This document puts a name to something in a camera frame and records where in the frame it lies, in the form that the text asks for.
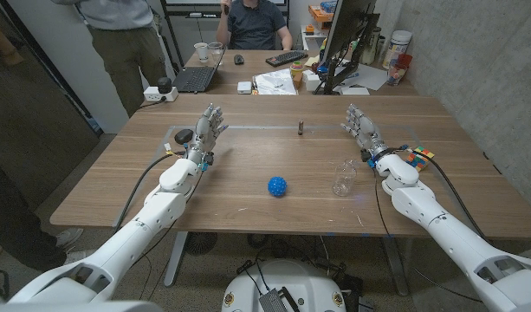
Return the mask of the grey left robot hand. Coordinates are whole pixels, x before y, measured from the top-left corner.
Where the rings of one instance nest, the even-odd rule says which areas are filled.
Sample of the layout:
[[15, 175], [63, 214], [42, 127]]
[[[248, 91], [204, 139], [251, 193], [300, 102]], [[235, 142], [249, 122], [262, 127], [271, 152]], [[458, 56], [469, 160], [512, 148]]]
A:
[[212, 152], [217, 138], [229, 126], [223, 124], [223, 112], [211, 103], [198, 119], [193, 138], [188, 145], [187, 159], [199, 164]]

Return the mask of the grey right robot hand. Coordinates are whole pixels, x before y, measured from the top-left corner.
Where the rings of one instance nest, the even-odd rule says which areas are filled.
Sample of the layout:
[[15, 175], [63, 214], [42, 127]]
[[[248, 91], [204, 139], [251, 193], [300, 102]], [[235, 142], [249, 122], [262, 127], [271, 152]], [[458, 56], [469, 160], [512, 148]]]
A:
[[346, 121], [340, 126], [350, 133], [358, 146], [369, 153], [373, 162], [388, 153], [389, 147], [384, 142], [379, 128], [365, 113], [351, 104], [346, 111]]

